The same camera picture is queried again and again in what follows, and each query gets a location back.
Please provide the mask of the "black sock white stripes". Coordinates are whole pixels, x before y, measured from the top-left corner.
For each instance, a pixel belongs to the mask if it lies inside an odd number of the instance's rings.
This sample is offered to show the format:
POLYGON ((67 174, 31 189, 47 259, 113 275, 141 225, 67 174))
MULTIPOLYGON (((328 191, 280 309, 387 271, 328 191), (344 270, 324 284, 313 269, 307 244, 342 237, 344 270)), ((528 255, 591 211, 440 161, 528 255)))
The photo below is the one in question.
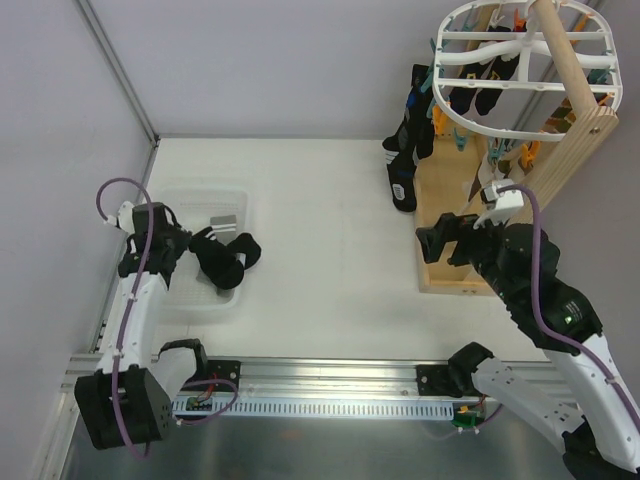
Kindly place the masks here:
POLYGON ((216 239, 211 227, 192 236, 189 251, 196 255, 200 270, 218 289, 232 290, 244 279, 243 264, 216 239))

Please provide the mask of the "black sock plain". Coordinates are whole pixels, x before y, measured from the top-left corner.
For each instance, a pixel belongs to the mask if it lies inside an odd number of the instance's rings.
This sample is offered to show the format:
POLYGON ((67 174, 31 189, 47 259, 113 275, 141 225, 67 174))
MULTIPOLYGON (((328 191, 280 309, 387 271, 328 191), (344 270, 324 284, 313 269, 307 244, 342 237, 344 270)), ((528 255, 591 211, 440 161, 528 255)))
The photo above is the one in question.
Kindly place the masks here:
POLYGON ((234 240, 227 244, 227 247, 231 253, 244 256, 242 263, 245 269, 252 268, 260 260, 262 255, 261 246, 248 232, 239 234, 234 240))

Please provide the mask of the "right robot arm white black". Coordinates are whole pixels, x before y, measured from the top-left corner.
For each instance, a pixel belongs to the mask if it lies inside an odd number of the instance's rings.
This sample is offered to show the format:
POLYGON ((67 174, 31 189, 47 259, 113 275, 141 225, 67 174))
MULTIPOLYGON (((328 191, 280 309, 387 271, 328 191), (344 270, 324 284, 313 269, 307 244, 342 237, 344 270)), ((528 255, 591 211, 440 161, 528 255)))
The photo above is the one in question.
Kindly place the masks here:
POLYGON ((423 260, 438 261, 448 243, 449 264, 469 265, 503 302, 518 329, 555 366, 577 402, 551 398, 471 342, 454 353, 434 381, 452 397, 480 394, 498 400, 542 434, 576 479, 636 479, 637 406, 620 398, 602 323, 579 290, 560 280, 559 248, 530 224, 474 225, 475 215, 445 213, 416 231, 423 260))

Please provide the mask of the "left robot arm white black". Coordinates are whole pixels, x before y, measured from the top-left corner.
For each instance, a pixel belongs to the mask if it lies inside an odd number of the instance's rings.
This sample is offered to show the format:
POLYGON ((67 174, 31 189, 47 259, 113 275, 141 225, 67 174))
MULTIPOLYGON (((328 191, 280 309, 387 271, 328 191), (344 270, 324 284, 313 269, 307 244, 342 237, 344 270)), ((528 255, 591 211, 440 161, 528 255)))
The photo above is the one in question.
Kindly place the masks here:
POLYGON ((171 406, 183 385, 209 380, 206 352, 197 339, 176 340, 152 351, 171 276, 191 234, 161 202, 124 205, 117 226, 129 234, 118 265, 119 326, 95 371, 77 379, 74 397, 92 445, 98 450, 164 439, 171 406))

